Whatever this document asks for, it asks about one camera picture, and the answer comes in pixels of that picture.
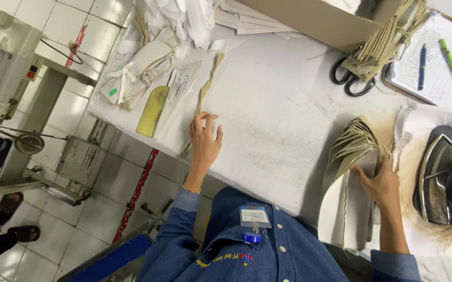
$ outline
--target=cardboard box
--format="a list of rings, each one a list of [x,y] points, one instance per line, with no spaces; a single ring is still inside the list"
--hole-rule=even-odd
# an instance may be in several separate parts
[[[342,51],[351,52],[391,19],[401,0],[379,0],[373,20],[321,0],[236,0]]]

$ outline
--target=badge holder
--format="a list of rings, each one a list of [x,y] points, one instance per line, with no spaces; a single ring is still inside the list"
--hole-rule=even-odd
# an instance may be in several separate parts
[[[252,232],[244,232],[242,239],[245,243],[260,243],[262,236],[259,228],[271,228],[270,220],[263,207],[241,206],[240,223],[242,226],[252,227]]]

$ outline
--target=id badge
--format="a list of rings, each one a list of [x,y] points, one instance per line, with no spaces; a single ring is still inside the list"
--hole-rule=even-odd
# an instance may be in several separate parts
[[[241,206],[240,222],[242,226],[271,228],[270,219],[264,207]]]

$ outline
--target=gold bracelet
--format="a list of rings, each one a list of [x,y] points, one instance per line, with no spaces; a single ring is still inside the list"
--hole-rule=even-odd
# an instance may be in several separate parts
[[[192,192],[192,193],[195,193],[195,194],[200,194],[200,192],[201,192],[201,188],[200,188],[200,191],[198,191],[198,192],[195,192],[195,191],[192,191],[192,190],[190,190],[190,189],[187,189],[186,187],[185,187],[185,185],[183,184],[183,185],[181,185],[181,187],[183,188],[183,189],[185,189],[186,191],[189,191],[189,192]]]

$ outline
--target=clipboard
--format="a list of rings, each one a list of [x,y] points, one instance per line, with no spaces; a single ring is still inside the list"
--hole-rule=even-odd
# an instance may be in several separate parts
[[[442,12],[440,12],[440,11],[438,11],[438,10],[434,10],[434,9],[430,9],[430,12],[438,12],[438,13],[440,13],[440,15],[441,15],[444,19],[449,20],[450,22],[452,22],[452,17],[449,16],[449,15],[447,15],[447,14],[444,14],[444,13],[442,13]],[[394,62],[389,63],[389,64],[387,64],[387,65],[384,67],[383,72],[382,72],[382,74],[381,74],[381,80],[382,80],[382,82],[383,82],[388,88],[391,88],[391,89],[397,91],[398,93],[401,93],[401,94],[403,94],[403,95],[405,95],[405,96],[407,96],[407,97],[409,97],[409,98],[411,98],[411,99],[414,99],[414,100],[417,101],[417,102],[424,103],[424,104],[429,104],[429,105],[434,105],[432,102],[430,102],[430,101],[424,99],[423,97],[419,97],[419,96],[415,95],[414,93],[411,93],[410,91],[407,91],[407,90],[405,90],[405,89],[403,89],[403,88],[401,88],[401,87],[398,87],[397,85],[393,84],[391,81],[388,80],[387,75],[388,75],[388,73],[390,73],[390,70],[391,70],[391,67],[392,67],[393,63],[394,63]]]

